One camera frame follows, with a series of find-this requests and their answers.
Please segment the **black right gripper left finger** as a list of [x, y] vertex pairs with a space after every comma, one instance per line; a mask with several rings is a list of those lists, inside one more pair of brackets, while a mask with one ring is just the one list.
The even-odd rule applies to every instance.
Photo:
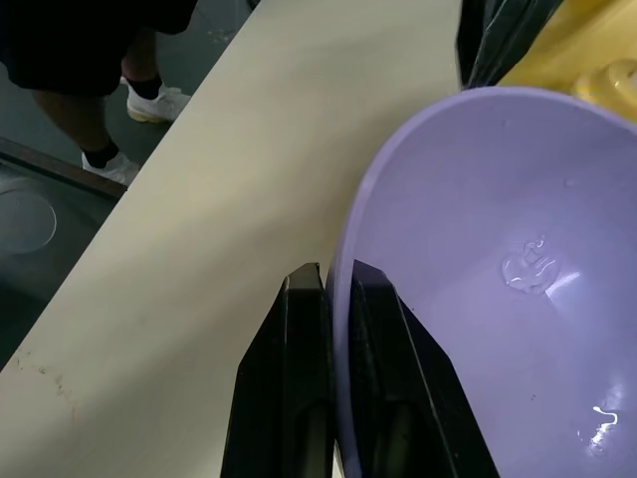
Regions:
[[220, 478], [332, 478], [332, 329], [319, 264], [288, 275], [241, 359]]

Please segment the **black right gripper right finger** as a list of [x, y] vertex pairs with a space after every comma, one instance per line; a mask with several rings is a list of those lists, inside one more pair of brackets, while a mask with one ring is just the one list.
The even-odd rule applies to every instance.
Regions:
[[451, 360], [386, 275], [362, 262], [349, 377], [362, 478], [499, 478]]

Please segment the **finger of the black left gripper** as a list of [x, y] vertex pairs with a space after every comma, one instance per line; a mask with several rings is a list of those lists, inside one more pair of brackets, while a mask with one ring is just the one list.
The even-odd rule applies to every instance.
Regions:
[[462, 0], [456, 35], [461, 88], [497, 84], [552, 15], [553, 0]]

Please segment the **purple plastic bowl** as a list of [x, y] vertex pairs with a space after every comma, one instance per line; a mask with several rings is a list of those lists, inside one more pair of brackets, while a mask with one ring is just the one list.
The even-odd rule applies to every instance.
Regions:
[[[540, 295], [503, 260], [543, 236]], [[450, 358], [502, 478], [637, 478], [637, 125], [572, 97], [483, 88], [402, 126], [330, 267], [342, 462], [352, 267], [385, 273]]]

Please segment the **yellow pump bottle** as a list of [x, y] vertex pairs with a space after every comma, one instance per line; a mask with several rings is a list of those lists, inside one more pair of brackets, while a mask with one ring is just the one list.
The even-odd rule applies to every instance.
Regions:
[[637, 100], [637, 0], [563, 0], [499, 84]]

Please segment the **clear liquid puddle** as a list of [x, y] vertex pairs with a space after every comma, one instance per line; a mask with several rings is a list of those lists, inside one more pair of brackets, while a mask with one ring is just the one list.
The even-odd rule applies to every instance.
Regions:
[[502, 263], [502, 276], [512, 289], [529, 295], [543, 294], [559, 274], [559, 262], [543, 236], [528, 241]]

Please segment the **white sneaker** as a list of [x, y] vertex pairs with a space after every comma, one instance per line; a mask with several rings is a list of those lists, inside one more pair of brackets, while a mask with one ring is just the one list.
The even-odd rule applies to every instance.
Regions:
[[191, 100], [191, 96], [184, 94], [180, 89], [169, 88], [165, 85], [159, 88], [156, 99], [147, 100], [138, 95], [124, 77], [120, 78], [120, 82], [128, 89], [126, 100], [128, 116], [138, 122], [174, 122]]
[[129, 187], [139, 173], [137, 164], [127, 158], [123, 152], [119, 152], [108, 161], [103, 168], [93, 167], [89, 164], [86, 155], [82, 154], [83, 170], [96, 174], [105, 179]]

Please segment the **round grey floor disc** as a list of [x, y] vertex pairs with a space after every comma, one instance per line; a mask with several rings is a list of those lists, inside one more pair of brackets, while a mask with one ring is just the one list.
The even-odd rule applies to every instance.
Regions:
[[41, 194], [29, 189], [0, 192], [0, 252], [35, 252], [51, 241], [56, 229], [56, 211]]

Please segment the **person's bare leg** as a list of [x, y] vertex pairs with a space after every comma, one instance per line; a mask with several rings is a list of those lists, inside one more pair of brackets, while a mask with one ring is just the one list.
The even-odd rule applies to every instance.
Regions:
[[121, 61], [121, 72], [128, 85], [143, 99], [155, 100], [162, 80], [156, 60], [156, 36], [150, 29], [140, 29]]
[[49, 119], [82, 151], [87, 165], [105, 169], [119, 149], [106, 128], [102, 98], [34, 91], [36, 103]]

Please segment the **person in white sneakers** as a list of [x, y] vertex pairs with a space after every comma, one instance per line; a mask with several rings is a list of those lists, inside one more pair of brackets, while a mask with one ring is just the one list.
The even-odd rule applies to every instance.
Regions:
[[185, 31], [198, 0], [0, 0], [0, 64], [33, 91], [104, 97], [136, 35]]

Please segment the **dark metal floor frame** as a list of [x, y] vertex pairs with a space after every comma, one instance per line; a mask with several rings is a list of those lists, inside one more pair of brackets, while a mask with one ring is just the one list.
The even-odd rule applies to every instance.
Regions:
[[127, 187], [0, 136], [0, 162], [22, 168], [108, 200], [119, 201]]

